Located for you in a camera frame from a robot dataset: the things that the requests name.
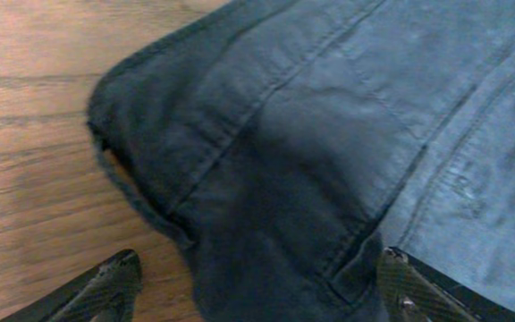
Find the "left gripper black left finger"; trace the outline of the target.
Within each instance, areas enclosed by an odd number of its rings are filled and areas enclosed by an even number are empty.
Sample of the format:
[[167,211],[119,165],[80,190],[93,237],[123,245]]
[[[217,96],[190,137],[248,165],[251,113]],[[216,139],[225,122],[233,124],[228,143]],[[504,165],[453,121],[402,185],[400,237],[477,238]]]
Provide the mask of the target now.
[[121,250],[0,322],[131,322],[142,290],[135,250]]

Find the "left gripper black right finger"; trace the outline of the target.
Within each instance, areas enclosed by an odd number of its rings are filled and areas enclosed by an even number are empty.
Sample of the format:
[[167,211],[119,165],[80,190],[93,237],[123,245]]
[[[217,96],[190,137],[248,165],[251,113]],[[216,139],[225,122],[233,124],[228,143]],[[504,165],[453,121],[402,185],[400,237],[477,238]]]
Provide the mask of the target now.
[[515,312],[398,248],[386,248],[376,284],[392,322],[515,322]]

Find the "navy blue shorts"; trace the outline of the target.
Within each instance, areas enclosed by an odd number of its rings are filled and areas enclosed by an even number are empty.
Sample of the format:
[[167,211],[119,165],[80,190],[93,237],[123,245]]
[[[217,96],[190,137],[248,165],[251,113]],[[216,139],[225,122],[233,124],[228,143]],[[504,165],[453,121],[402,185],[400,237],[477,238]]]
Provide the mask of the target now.
[[207,321],[384,321],[386,246],[515,311],[515,0],[233,1],[88,112]]

